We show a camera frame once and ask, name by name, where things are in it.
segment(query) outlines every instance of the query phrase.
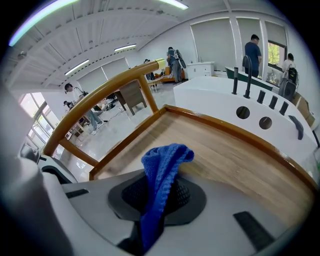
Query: ceiling light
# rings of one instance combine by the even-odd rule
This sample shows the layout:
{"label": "ceiling light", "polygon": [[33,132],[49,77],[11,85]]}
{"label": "ceiling light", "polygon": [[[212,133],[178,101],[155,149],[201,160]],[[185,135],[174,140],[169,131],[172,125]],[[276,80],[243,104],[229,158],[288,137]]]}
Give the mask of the ceiling light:
{"label": "ceiling light", "polygon": [[68,4],[74,3],[78,0],[57,0],[40,11],[38,11],[35,15],[31,16],[28,20],[26,20],[14,33],[13,37],[9,41],[9,46],[14,46],[18,40],[25,34],[29,29],[31,29],[36,23],[42,20],[44,17],[53,13],[61,7],[64,7]]}
{"label": "ceiling light", "polygon": [[117,48],[117,49],[114,49],[114,51],[120,51],[120,50],[123,50],[123,49],[127,49],[127,48],[132,48],[132,47],[135,47],[137,44],[131,44],[131,45],[127,45],[127,46],[123,46],[123,47],[120,47],[120,48]]}
{"label": "ceiling light", "polygon": [[180,9],[182,9],[182,10],[186,10],[186,9],[189,8],[189,6],[187,6],[187,5],[183,4],[183,3],[180,3],[180,2],[178,2],[176,0],[159,0],[159,1],[167,3],[167,4],[175,6],[175,7],[178,7]]}
{"label": "ceiling light", "polygon": [[65,73],[64,75],[65,75],[65,76],[69,75],[72,71],[75,71],[77,68],[79,68],[80,66],[82,66],[82,65],[84,65],[84,64],[86,64],[86,63],[88,63],[88,62],[89,62],[89,60],[87,59],[86,61],[80,63],[78,66],[75,66],[73,69],[69,70],[69,71],[68,71],[67,73]]}

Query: wooden handrail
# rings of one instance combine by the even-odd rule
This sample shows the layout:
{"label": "wooden handrail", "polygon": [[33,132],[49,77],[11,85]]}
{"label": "wooden handrail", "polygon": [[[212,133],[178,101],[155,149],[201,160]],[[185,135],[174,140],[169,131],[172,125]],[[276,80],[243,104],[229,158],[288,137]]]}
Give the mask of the wooden handrail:
{"label": "wooden handrail", "polygon": [[[141,86],[141,89],[148,101],[152,112],[158,111],[156,102],[151,94],[150,88],[147,84],[147,81],[143,75],[148,74],[152,71],[163,69],[165,67],[165,60],[163,58],[150,61],[148,63],[141,64],[139,66],[128,69],[104,84],[100,85],[98,88],[90,92],[85,96],[77,105],[75,105],[70,112],[61,120],[59,125],[54,129],[52,135],[50,136],[48,142],[43,147],[43,154],[47,156],[52,156],[55,152],[57,146],[65,141],[63,138],[66,136],[68,131],[78,122],[78,120],[91,108],[93,108],[98,102],[102,101],[104,98],[112,94],[114,91],[118,90],[120,87],[126,85],[127,83],[138,80]],[[78,157],[85,161],[91,158],[84,152],[76,152],[74,148],[69,147],[70,153],[78,155]],[[89,160],[91,163],[88,164],[96,165],[96,162]]]}

